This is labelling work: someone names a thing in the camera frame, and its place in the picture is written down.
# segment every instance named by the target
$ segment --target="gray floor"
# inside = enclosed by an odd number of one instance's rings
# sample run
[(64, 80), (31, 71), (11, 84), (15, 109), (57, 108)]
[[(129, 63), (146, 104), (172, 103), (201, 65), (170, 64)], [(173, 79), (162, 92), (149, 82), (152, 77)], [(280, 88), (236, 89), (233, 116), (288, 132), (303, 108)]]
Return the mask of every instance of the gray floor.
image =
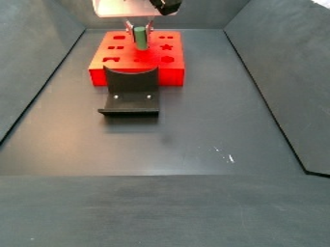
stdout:
[(106, 89), (88, 65), (104, 31), (89, 30), (0, 147), (1, 175), (300, 175), (228, 40), (181, 30), (182, 88), (161, 88), (157, 119), (106, 120)]
[[(102, 34), (84, 34), (1, 147), (1, 175), (22, 175), (0, 176), (1, 246), (327, 247), (328, 179), (303, 174), (223, 33), (182, 31), (186, 82), (148, 123), (96, 113)], [(94, 176), (153, 174), (198, 176)]]
[(1, 246), (327, 247), (327, 178), (0, 178)]

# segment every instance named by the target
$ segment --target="gray wall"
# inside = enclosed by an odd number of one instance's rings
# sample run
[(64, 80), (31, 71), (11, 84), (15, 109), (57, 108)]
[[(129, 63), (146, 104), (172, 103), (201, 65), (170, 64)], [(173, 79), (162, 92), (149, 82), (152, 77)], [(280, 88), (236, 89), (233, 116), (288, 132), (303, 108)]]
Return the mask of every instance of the gray wall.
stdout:
[[(56, 0), (88, 28), (122, 28), (118, 18), (98, 18), (92, 0)], [(249, 0), (182, 0), (176, 16), (156, 17), (156, 28), (223, 28)]]
[(0, 142), (82, 31), (52, 0), (0, 0)]
[(225, 32), (305, 169), (328, 175), (330, 10), (252, 0)]

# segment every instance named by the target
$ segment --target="star-shaped hole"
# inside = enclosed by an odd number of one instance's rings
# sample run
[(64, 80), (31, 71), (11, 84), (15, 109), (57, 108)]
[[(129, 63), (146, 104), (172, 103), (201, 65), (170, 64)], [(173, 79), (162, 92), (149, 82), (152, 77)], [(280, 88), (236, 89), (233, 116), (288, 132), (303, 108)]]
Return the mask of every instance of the star-shaped hole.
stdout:
[(170, 50), (172, 45), (164, 44), (164, 45), (160, 45), (160, 48), (161, 48), (162, 50)]

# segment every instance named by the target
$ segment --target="black shape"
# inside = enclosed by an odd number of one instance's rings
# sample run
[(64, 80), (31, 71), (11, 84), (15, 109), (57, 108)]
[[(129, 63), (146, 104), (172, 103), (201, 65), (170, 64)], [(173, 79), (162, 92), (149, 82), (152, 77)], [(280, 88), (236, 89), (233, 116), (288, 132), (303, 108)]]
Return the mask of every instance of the black shape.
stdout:
[(181, 4), (181, 0), (149, 0), (149, 2), (161, 15), (168, 15), (177, 12)]
[(157, 115), (158, 68), (140, 73), (122, 73), (102, 67), (108, 84), (108, 98), (102, 115)]

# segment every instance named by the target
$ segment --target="red shape sorter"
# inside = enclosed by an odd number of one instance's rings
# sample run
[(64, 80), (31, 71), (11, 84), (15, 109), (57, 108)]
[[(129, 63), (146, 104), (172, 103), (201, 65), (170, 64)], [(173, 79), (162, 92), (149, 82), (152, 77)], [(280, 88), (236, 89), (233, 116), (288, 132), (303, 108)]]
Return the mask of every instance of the red shape sorter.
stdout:
[(146, 50), (137, 50), (125, 31), (108, 32), (89, 65), (92, 84), (106, 86), (102, 66), (121, 72), (141, 72), (158, 67), (160, 86), (182, 86), (180, 33), (153, 31), (149, 34), (148, 46)]

